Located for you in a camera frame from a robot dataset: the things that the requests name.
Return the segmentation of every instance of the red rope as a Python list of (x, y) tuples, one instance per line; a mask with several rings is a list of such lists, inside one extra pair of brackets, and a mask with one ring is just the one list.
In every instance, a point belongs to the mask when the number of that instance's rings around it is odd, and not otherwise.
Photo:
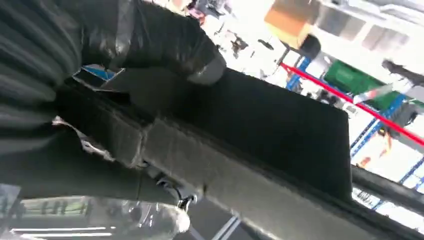
[[(305, 73), (305, 72), (303, 72), (303, 71), (300, 71), (299, 69), (297, 69), (297, 68), (295, 68), (295, 67), (288, 66), (288, 65), (286, 65), (286, 64), (284, 64), (284, 63), (281, 63), (281, 66), (282, 66), (285, 70), (289, 70), (289, 71), (291, 71), (291, 72), (293, 72), (293, 73), (295, 73), (295, 74), (297, 74), (297, 75), (301, 76), (301, 77), (302, 77), (302, 78), (304, 78), (304, 79), (308, 79), (308, 80), (310, 80), (310, 81), (314, 82), (315, 84), (317, 84), (317, 85), (319, 85), (319, 86), (323, 87), (323, 88), (324, 88), (325, 90), (327, 90), (328, 92), (330, 92), (330, 93), (332, 93), (332, 94), (336, 95), (337, 97), (339, 97), (339, 98), (341, 98), (341, 99), (343, 99), (343, 100), (345, 100), (345, 101), (347, 101), (347, 102), (349, 102), (349, 103), (353, 104), (353, 100), (352, 100), (352, 98), (350, 98), (350, 97), (346, 96), (344, 93), (342, 93), (342, 92), (340, 92), (340, 91), (338, 91), (338, 90), (336, 90), (336, 89), (334, 89), (334, 88), (330, 87), (329, 85), (327, 85), (327, 84), (325, 84), (324, 82), (322, 82), (322, 81), (320, 81), (320, 80), (316, 79), (315, 77), (313, 77), (313, 76), (311, 76), (311, 75), (309, 75), (309, 74), (307, 74), (307, 73)], [(367, 112), (367, 113), (369, 113), (369, 114), (373, 115), (376, 119), (380, 120), (381, 122), (383, 122), (385, 125), (389, 126), (390, 128), (392, 128), (392, 129), (396, 130), (397, 132), (399, 132), (399, 133), (403, 134), (404, 136), (407, 136), (408, 138), (410, 138), (410, 139), (411, 139), (411, 140), (413, 140), (414, 142), (416, 142), (416, 143), (420, 144), (421, 146), (424, 146), (424, 139), (422, 139), (421, 137), (419, 137), (419, 136), (415, 135), (414, 133), (412, 133), (412, 132), (410, 132), (410, 131), (408, 131), (408, 130), (404, 129), (403, 127), (401, 127), (401, 126), (399, 126), (398, 124), (396, 124), (395, 122), (393, 122), (393, 121), (391, 121), (391, 120), (389, 120), (389, 119), (385, 118), (384, 116), (382, 116), (382, 115), (378, 114), (377, 112), (375, 112), (375, 111), (373, 111), (373, 110), (369, 109), (367, 106), (365, 106), (365, 105), (364, 105), (364, 104), (362, 104), (362, 103), (358, 103), (358, 104), (356, 104), (356, 106), (357, 106), (358, 108), (360, 108), (360, 109), (364, 110), (365, 112)]]

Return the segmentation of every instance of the blue metal rack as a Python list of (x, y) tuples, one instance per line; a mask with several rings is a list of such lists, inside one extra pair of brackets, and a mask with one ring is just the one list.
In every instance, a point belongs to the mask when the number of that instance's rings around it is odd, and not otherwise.
[[(311, 64), (311, 60), (307, 57), (304, 57), (298, 69), (301, 71), (306, 71), (306, 68), (308, 68), (309, 64)], [(300, 83), (300, 79), (301, 77), (299, 75), (294, 74), (293, 76), (291, 76), (285, 88), (290, 91), (293, 91), (293, 89)]]
[[(411, 169), (405, 174), (405, 176), (402, 177), (402, 179), (399, 180), (399, 184), (404, 184), (404, 182), (414, 174), (414, 172), (421, 167), (421, 165), (424, 164), (424, 157), (421, 158), (421, 160), (419, 160), (414, 166), (411, 167)], [(417, 184), (413, 189), (417, 190), (420, 187), (421, 184)], [(385, 203), (384, 200), (381, 200), (377, 202), (377, 204), (375, 204), (372, 207), (372, 210), (377, 210), (381, 205), (383, 205)]]
[[(390, 118), (397, 109), (399, 109), (402, 106), (402, 103), (404, 102), (404, 100), (406, 99), (405, 95), (403, 94), (399, 94), (394, 101), (391, 103), (391, 105), (388, 107), (388, 109), (382, 113), (382, 116), (384, 116), (385, 118)], [(371, 128), (371, 126), (375, 123), (375, 119), (373, 119), (370, 124), (368, 125), (369, 128)], [(368, 141), (374, 136), (374, 134), (383, 126), (383, 123), (381, 121), (379, 121), (377, 123), (377, 125), (374, 126), (374, 128), (368, 132), (368, 134), (362, 139), (362, 141), (359, 143), (358, 147), (353, 150), (350, 153), (350, 157), (353, 158), (364, 146), (366, 143), (368, 143)], [(361, 134), (359, 135), (359, 137), (361, 137), (361, 135), (365, 135), (365, 133), (368, 130), (365, 128), (364, 131), (361, 132)], [(353, 142), (353, 144), (350, 146), (350, 149), (352, 150), (352, 148), (355, 146), (354, 144), (359, 142), (358, 139), (355, 140), (355, 142)]]

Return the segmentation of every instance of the blue steel shelving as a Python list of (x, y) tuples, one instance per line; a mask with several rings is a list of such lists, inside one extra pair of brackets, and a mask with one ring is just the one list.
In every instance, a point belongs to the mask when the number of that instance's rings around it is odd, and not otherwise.
[[(392, 115), (396, 112), (396, 110), (398, 110), (404, 100), (406, 99), (405, 95), (403, 94), (399, 94), (394, 101), (390, 104), (390, 106), (388, 107), (388, 109), (386, 111), (384, 111), (381, 115), (384, 116), (385, 118), (391, 118)], [(361, 134), (359, 135), (359, 137), (352, 143), (352, 145), (350, 145), (350, 157), (353, 158), (364, 146), (366, 143), (368, 143), (368, 141), (374, 136), (374, 134), (376, 134), (376, 132), (383, 127), (383, 123), (381, 121), (379, 121), (373, 128), (371, 131), (368, 132), (367, 135), (365, 135), (365, 133), (368, 131), (368, 129), (371, 128), (371, 126), (374, 125), (374, 123), (376, 122), (376, 119), (373, 119), (367, 126), (366, 128), (361, 132)], [(358, 143), (360, 141), (360, 139), (362, 138), (362, 136), (365, 137), (362, 139), (362, 141), (358, 144), (357, 148), (354, 149), (355, 144)]]

